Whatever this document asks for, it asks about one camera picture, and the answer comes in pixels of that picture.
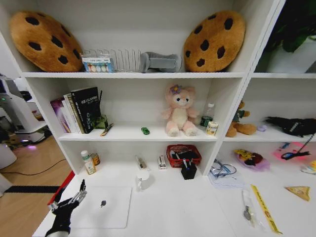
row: black bag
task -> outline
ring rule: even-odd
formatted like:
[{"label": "black bag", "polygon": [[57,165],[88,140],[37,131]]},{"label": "black bag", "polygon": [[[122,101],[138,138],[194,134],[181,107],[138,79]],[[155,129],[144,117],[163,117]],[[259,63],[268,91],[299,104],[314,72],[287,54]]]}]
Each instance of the black bag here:
[{"label": "black bag", "polygon": [[316,119],[314,118],[279,118],[279,117],[267,117],[266,122],[282,128],[283,132],[301,136],[311,135],[316,133]]}]

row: black book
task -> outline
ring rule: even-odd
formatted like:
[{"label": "black book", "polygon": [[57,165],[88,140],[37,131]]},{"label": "black book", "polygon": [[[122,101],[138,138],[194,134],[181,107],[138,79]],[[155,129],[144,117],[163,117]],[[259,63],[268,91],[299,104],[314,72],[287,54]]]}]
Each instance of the black book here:
[{"label": "black book", "polygon": [[90,87],[71,91],[79,119],[85,133],[93,130],[92,121],[99,113],[98,88]]}]

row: triangle toy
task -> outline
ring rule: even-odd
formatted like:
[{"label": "triangle toy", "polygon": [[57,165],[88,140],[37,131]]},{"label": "triangle toy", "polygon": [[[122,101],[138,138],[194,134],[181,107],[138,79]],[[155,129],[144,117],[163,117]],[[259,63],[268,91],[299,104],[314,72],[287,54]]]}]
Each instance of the triangle toy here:
[{"label": "triangle toy", "polygon": [[294,193],[295,195],[299,196],[301,199],[304,199],[305,201],[310,200],[309,191],[310,187],[308,186],[293,186],[293,187],[285,187],[287,190],[289,190],[291,193]]}]

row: brown teddy bear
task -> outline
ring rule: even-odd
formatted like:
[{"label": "brown teddy bear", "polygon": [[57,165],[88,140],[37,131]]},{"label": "brown teddy bear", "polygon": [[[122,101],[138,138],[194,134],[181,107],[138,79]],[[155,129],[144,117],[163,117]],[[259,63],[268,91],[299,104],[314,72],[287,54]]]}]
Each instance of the brown teddy bear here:
[{"label": "brown teddy bear", "polygon": [[64,25],[41,12],[21,11],[10,21],[17,49],[45,72],[78,72],[81,47]]},{"label": "brown teddy bear", "polygon": [[252,135],[256,132],[257,127],[253,124],[240,124],[239,119],[242,117],[248,117],[250,116],[250,111],[240,110],[245,106],[245,103],[243,101],[240,102],[238,106],[238,110],[235,113],[235,116],[233,118],[233,121],[231,125],[228,128],[228,131],[226,133],[227,137],[235,137],[237,132],[246,134],[246,135]]},{"label": "brown teddy bear", "polygon": [[220,11],[207,17],[184,44],[184,62],[190,72],[217,72],[237,56],[246,24],[235,11]]}]

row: small sticker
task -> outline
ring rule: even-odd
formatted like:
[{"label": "small sticker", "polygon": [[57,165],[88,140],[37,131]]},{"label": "small sticker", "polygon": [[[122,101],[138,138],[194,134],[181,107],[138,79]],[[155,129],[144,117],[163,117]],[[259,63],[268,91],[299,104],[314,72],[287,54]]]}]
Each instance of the small sticker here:
[{"label": "small sticker", "polygon": [[106,204],[107,204],[107,201],[103,200],[103,201],[101,202],[101,208],[104,207]]}]

